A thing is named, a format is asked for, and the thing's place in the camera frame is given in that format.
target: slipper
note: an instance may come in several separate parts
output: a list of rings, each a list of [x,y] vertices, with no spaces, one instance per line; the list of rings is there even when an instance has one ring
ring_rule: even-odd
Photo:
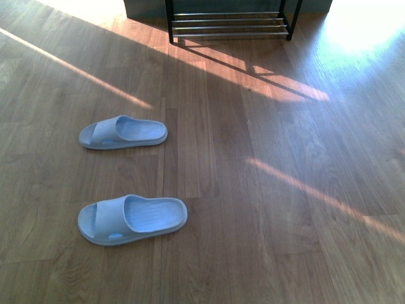
[[[167,128],[154,120],[120,115],[88,125],[80,133],[80,143],[89,149],[111,150],[161,144]]]
[[[187,208],[176,198],[143,198],[129,194],[82,209],[78,228],[90,242],[113,246],[179,230]]]

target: slide sandal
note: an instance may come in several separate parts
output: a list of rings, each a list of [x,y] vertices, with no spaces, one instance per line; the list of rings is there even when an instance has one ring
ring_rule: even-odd
[[[120,115],[88,125],[80,133],[80,143],[89,149],[111,150],[161,144],[167,128],[154,120]]]
[[[84,207],[78,228],[88,241],[113,246],[177,231],[186,221],[187,208],[179,199],[129,194]]]

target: hardwood plank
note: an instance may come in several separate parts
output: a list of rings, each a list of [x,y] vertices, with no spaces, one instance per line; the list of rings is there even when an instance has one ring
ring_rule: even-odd
[[[240,160],[218,168],[231,302],[284,303],[256,169]]]
[[[216,194],[215,154],[204,63],[179,63],[177,153],[178,195],[202,198]]]
[[[8,216],[9,245],[5,263],[45,260],[56,256],[61,223],[66,215],[70,187],[58,184],[44,170],[44,155],[23,155],[7,159],[13,166],[10,173],[21,172],[21,165],[32,163],[33,168],[24,180],[24,188]]]
[[[402,256],[397,253],[404,246],[404,228],[396,217],[323,219],[319,230],[322,248],[342,303],[395,303],[402,298],[402,287],[391,289],[399,278],[396,271],[403,271]],[[398,269],[388,274],[387,269],[394,265]]]
[[[275,253],[320,251],[306,193],[289,183],[288,175],[296,176],[299,168],[291,162],[283,115],[271,97],[259,97],[246,89],[241,94],[255,155],[249,164],[258,171]]]
[[[278,255],[277,264],[287,303],[343,303],[321,252]]]
[[[186,225],[163,237],[161,303],[231,303],[221,205],[185,199]]]
[[[43,303],[99,302],[105,250],[88,242],[77,229],[78,213],[91,203],[68,205]]]
[[[177,136],[177,110],[166,109],[166,127],[169,135],[165,142],[165,167],[163,195],[178,197],[178,136]]]
[[[221,70],[210,68],[208,97],[213,124],[215,156],[218,160],[243,160],[252,157],[239,86],[219,78]]]
[[[44,260],[1,266],[0,301],[2,303],[43,303],[51,265],[52,260]]]

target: shoe rack shelf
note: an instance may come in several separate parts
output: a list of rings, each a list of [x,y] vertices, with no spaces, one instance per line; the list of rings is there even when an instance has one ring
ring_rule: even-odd
[[[278,11],[246,13],[174,13],[173,0],[165,0],[169,42],[174,38],[193,37],[266,37],[279,36],[291,40],[301,9],[302,0],[289,22],[284,13],[286,0]]]

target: wooden floor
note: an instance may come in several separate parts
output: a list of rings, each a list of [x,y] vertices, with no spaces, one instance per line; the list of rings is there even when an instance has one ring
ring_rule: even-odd
[[[0,303],[405,303],[404,5],[384,27],[334,0],[290,42],[172,46],[105,2],[0,3]],[[79,145],[121,114],[168,139]],[[130,193],[188,222],[81,236],[84,206]]]

